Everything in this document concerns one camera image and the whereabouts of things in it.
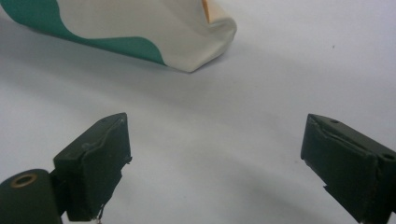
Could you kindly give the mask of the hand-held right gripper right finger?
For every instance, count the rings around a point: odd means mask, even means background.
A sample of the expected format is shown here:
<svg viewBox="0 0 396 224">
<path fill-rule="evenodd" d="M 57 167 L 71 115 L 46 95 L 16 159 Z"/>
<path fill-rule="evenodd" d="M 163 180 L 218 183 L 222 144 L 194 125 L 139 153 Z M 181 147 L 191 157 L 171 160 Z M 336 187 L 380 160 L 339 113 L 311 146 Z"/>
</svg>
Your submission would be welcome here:
<svg viewBox="0 0 396 224">
<path fill-rule="evenodd" d="M 336 119 L 307 116 L 301 158 L 361 224 L 396 214 L 396 152 Z"/>
</svg>

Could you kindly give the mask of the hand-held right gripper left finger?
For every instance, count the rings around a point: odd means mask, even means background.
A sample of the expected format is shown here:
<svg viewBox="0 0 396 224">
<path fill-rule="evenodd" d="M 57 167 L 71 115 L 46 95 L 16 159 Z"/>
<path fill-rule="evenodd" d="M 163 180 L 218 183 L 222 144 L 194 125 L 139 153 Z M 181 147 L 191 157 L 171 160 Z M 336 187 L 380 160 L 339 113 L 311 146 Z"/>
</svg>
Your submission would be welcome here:
<svg viewBox="0 0 396 224">
<path fill-rule="evenodd" d="M 127 115 L 95 122 L 54 159 L 55 174 L 69 190 L 66 213 L 71 221 L 90 221 L 101 214 L 132 160 Z"/>
</svg>

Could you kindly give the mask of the white and green paper bag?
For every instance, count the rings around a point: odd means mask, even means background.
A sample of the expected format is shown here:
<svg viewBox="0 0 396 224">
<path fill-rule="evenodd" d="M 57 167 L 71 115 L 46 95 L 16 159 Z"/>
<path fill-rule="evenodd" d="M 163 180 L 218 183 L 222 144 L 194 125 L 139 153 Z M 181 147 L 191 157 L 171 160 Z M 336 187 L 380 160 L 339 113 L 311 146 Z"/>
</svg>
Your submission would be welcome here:
<svg viewBox="0 0 396 224">
<path fill-rule="evenodd" d="M 16 23 L 80 44 L 193 72 L 237 31 L 215 0 L 0 0 Z"/>
</svg>

